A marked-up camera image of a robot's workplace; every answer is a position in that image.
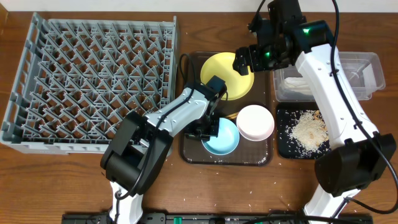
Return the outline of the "light blue bowl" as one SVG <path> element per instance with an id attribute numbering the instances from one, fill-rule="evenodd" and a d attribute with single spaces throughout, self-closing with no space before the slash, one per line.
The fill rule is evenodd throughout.
<path id="1" fill-rule="evenodd" d="M 202 141 L 203 147 L 210 153 L 223 156 L 233 152 L 240 140 L 237 126 L 229 119 L 220 118 L 218 136 L 212 136 L 209 141 Z"/>

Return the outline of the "wooden chopstick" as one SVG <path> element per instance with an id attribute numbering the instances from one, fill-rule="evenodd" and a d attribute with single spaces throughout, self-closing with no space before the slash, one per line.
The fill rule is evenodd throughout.
<path id="1" fill-rule="evenodd" d="M 233 113 L 233 114 L 229 114 L 229 115 L 225 116 L 224 118 L 226 118 L 226 119 L 236 119 L 238 114 L 239 113 L 236 112 L 236 113 Z"/>

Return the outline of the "white paper napkin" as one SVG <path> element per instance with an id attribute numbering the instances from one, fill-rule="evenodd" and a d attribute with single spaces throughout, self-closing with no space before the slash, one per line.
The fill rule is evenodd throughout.
<path id="1" fill-rule="evenodd" d="M 282 86 L 288 91 L 297 92 L 304 95 L 311 94 L 309 85 L 303 77 L 287 77 L 282 82 Z"/>

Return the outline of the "pink white bowl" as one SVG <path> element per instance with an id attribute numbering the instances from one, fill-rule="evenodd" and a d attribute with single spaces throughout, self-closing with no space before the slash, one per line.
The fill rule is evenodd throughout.
<path id="1" fill-rule="evenodd" d="M 244 107 L 236 117 L 239 133 L 250 141 L 263 141 L 274 131 L 274 117 L 271 112 L 260 105 Z"/>

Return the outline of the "rice food waste pile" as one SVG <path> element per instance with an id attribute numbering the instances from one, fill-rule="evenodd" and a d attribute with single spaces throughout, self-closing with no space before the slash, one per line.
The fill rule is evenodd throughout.
<path id="1" fill-rule="evenodd" d="M 284 133 L 288 143 L 295 144 L 302 157 L 320 154 L 327 146 L 329 138 L 326 124 L 319 110 L 295 111 L 292 124 L 286 126 Z"/>

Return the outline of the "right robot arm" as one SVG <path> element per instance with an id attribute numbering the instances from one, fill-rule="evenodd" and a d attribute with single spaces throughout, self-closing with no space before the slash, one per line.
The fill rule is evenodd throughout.
<path id="1" fill-rule="evenodd" d="M 340 64 L 338 31 L 325 21 L 309 22 L 297 0 L 267 4 L 269 16 L 255 14 L 248 25 L 257 42 L 236 51 L 241 75 L 294 66 L 309 85 L 328 131 L 331 150 L 315 161 L 318 187 L 294 222 L 338 223 L 355 196 L 392 170 L 397 144 L 381 134 L 358 102 Z"/>

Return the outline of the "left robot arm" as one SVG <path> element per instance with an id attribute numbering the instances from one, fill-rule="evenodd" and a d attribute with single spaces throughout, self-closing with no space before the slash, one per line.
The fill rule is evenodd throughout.
<path id="1" fill-rule="evenodd" d="M 213 76 L 206 84 L 187 83 L 178 98 L 154 113 L 126 115 L 100 161 L 113 190 L 107 223 L 141 219 L 143 196 L 181 130 L 188 128 L 189 137 L 205 140 L 218 134 L 218 121 L 211 116 L 226 91 L 225 81 Z"/>

